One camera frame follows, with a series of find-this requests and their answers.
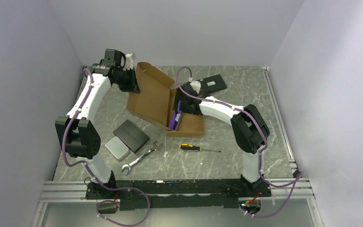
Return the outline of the purple long product box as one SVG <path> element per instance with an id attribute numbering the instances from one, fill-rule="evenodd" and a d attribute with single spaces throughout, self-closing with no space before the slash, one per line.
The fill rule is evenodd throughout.
<path id="1" fill-rule="evenodd" d="M 173 108 L 172 116 L 169 120 L 168 128 L 171 131 L 176 131 L 182 118 L 181 101 L 178 101 L 176 107 Z"/>

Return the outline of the brown cardboard express box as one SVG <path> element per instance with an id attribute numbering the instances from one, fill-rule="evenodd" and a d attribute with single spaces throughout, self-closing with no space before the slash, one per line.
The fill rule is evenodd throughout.
<path id="1" fill-rule="evenodd" d="M 204 123 L 202 115 L 184 113 L 176 130 L 168 128 L 174 113 L 175 81 L 148 62 L 135 67 L 140 93 L 129 93 L 126 110 L 163 130 L 168 137 L 202 138 Z"/>

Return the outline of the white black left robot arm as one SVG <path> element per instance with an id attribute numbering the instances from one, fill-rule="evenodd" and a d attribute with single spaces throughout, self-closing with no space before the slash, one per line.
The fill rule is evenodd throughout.
<path id="1" fill-rule="evenodd" d="M 57 117 L 55 128 L 61 155 L 68 167 L 81 164 L 89 173 L 93 186 L 106 199 L 117 192 L 115 176 L 99 155 L 101 138 L 94 127 L 97 109 L 112 85 L 122 92 L 140 93 L 133 53 L 125 54 L 106 49 L 104 57 L 83 69 L 86 84 L 72 109 L 64 117 Z"/>

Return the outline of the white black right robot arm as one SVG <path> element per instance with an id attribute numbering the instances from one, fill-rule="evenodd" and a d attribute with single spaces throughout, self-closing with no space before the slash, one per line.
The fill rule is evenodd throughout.
<path id="1" fill-rule="evenodd" d="M 183 114 L 205 115 L 231 125 L 234 138 L 243 154 L 242 192 L 255 195 L 263 183 L 260 172 L 261 149 L 267 146 L 268 126 L 254 105 L 238 106 L 220 101 L 209 94 L 198 94 L 189 83 L 176 89 L 170 130 L 181 125 Z"/>

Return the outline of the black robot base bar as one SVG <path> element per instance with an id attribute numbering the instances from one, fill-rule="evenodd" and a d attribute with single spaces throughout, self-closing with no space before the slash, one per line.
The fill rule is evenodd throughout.
<path id="1" fill-rule="evenodd" d="M 211 207 L 237 208 L 244 198 L 270 197 L 265 182 L 251 190 L 235 179 L 115 180 L 103 188 L 88 183 L 87 200 L 120 200 L 120 210 L 151 208 Z"/>

